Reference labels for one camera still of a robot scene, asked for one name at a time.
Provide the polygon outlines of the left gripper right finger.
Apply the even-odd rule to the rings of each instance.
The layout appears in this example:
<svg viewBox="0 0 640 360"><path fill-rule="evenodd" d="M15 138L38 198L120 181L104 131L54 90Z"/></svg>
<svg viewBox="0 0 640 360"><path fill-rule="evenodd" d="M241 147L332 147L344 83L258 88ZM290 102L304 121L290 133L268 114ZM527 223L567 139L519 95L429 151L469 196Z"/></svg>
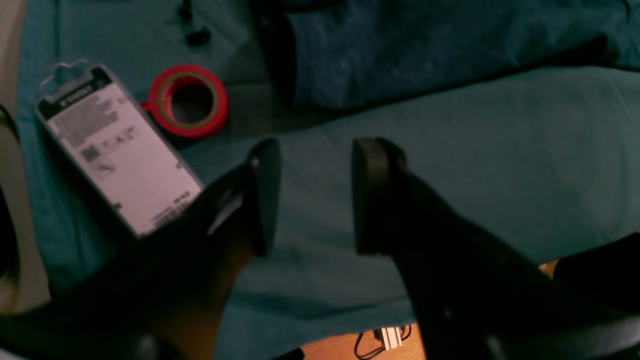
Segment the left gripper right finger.
<svg viewBox="0 0 640 360"><path fill-rule="evenodd" d="M398 269L429 360L637 360L639 313L544 275L457 214L382 137L352 143L355 248Z"/></svg>

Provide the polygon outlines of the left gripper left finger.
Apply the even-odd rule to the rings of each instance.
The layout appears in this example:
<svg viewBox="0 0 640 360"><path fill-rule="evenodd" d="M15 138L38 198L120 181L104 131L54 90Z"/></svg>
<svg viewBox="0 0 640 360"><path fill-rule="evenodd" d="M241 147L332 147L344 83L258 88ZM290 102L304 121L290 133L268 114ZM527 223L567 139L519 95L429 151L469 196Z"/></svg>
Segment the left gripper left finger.
<svg viewBox="0 0 640 360"><path fill-rule="evenodd" d="M239 273L272 250L281 145L256 143L176 219L48 303L1 317L3 360L210 360Z"/></svg>

